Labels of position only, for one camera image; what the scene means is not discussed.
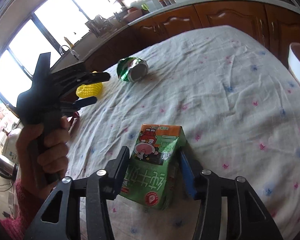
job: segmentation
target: yellow knitted object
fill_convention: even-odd
[[[79,98],[96,97],[102,91],[102,83],[96,83],[91,85],[81,85],[76,90],[76,95]]]

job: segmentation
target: kitchen counter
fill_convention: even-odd
[[[169,11],[169,10],[173,10],[179,7],[183,7],[186,5],[191,5],[191,4],[196,4],[196,3],[203,3],[203,2],[211,2],[211,1],[221,1],[221,0],[188,0],[188,1],[184,1],[181,3],[176,3],[170,6],[166,6],[163,8],[160,8],[154,12],[148,13],[136,20],[134,20],[133,22],[129,23],[128,25],[125,25],[124,27],[120,28],[119,30],[117,30],[116,32],[112,33],[111,35],[107,36],[104,39],[101,38],[93,38],[91,36],[94,36],[94,34],[92,33],[88,33],[85,37],[83,37],[78,44],[75,44],[74,46],[74,50],[77,51],[80,55],[81,55],[81,60],[85,61],[86,59],[88,59],[98,48],[100,48],[102,45],[104,45],[107,41],[109,41],[110,39],[112,39],[114,36],[116,36],[118,33],[120,33],[121,31],[123,31],[124,29],[128,28],[131,25],[134,25],[144,19],[147,19],[149,17],[153,17],[157,14]],[[256,1],[256,2],[262,2],[262,3],[269,3],[269,4],[273,4],[273,5],[277,5],[286,9],[289,9],[291,11],[294,11],[298,14],[300,14],[299,9],[294,6],[293,4],[290,4],[284,0],[246,0],[246,1]],[[78,48],[80,46],[82,46],[84,44],[85,48],[91,48],[87,51],[87,49],[85,51],[78,51]],[[52,72],[56,72],[58,70],[61,70],[63,68],[66,68],[67,66],[74,64],[76,62],[76,60],[73,58],[73,56],[68,53],[67,55],[64,55],[63,57],[61,57],[51,68]]]

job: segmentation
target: faucet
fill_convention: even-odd
[[[62,50],[62,47],[63,47],[63,46],[68,47],[69,50],[70,50],[70,53],[77,59],[77,61],[80,61],[80,59],[79,59],[79,54],[78,54],[75,50],[71,49],[68,45],[61,45],[61,46],[60,46],[59,52],[60,52],[61,55],[64,55],[64,54],[65,54],[65,53],[63,52],[63,50]]]

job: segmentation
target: black handle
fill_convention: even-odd
[[[28,152],[30,153],[34,171],[34,178],[38,189],[44,188],[45,186],[60,180],[60,175],[58,173],[44,173],[42,166],[37,163],[37,158],[40,154],[48,150],[48,148],[43,144],[44,137],[51,133],[53,130],[61,128],[61,117],[62,113],[60,110],[45,113],[43,116],[43,133],[37,139],[31,141],[28,146]]]

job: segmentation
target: cartoon cow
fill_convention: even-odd
[[[155,136],[155,129],[147,128],[144,133],[139,136],[139,143],[134,147],[134,156],[138,157],[139,160],[148,161],[150,154],[157,155],[158,152],[154,148],[154,144],[157,141]]]

